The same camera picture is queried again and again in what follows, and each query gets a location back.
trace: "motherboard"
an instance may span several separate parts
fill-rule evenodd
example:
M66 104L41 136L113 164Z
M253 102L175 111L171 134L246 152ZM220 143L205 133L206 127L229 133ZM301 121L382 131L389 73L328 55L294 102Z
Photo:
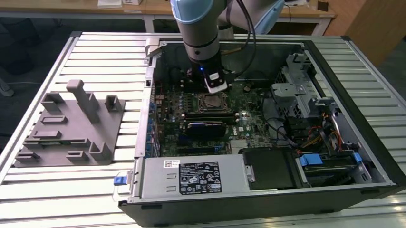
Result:
M161 157L233 154L240 147L273 146L262 117L265 89L234 82L213 95L158 84L155 94Z

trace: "gray plastic block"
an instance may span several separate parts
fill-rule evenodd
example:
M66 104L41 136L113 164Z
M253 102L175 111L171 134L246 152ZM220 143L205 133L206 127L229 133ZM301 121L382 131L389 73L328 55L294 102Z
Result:
M34 133L34 138L42 138L42 139L59 139L62 137L61 131L50 131L50 132L41 132L37 131Z
M113 151L109 149L106 143L103 144L102 150L97 146L97 144L90 145L89 154L94 157L97 161L103 161L113 157Z
M19 152L17 158L19 162L25 163L34 163L38 162L41 159L41 156L34 152Z
M42 116L41 122L43 124L65 124L69 122L69 118L65 115Z
M106 96L105 105L106 105L109 112L122 112L123 111L123 107L121 105L119 98L115 95Z
M65 103L65 100L59 93L47 93L42 100L42 105L50 113L61 112L62 110L58 107L58 104Z
M101 119L98 116L99 103L94 96L94 93L86 93L83 89L83 81L82 80L70 80L66 89L71 92L78 100L78 105L85 112L89 120L93 124L99 123Z
M95 96L83 91L82 81L70 81L69 85L82 100L58 100L61 112L45 110L25 141L15 167L107 165L113 162L126 102L117 96L95 100ZM95 112L98 123L91 123L93 117L83 110Z
M85 162L90 159L85 151L69 151L66 158L71 162Z

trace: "power supply label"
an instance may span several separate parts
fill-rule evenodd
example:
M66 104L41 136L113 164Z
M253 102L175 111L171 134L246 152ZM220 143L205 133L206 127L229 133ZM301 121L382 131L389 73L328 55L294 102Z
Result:
M218 162L179 164L179 186L182 195L222 192Z

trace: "white table leg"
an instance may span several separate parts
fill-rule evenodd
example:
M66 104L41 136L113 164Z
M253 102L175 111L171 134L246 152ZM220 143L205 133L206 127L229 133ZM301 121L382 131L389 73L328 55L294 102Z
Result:
M313 36L322 36L326 32L326 29L329 27L332 18L322 18L320 20L320 23L317 24L316 30L313 31Z
M14 90L13 88L9 86L9 84L2 80L0 78L0 94L3 94L3 96L13 96L14 95Z
M143 19L145 19L145 24L146 24L146 31L149 33L154 33L155 32L155 29L154 29L154 15L145 15Z

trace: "desk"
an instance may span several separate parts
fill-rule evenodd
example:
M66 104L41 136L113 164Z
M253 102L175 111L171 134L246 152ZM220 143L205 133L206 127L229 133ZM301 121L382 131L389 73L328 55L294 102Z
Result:
M153 33L154 20L174 19L170 1L143 0L139 6L99 9L98 0L0 0L0 17L71 19L142 19ZM313 35L322 36L336 13L313 10L308 6L284 9L278 22L314 23Z

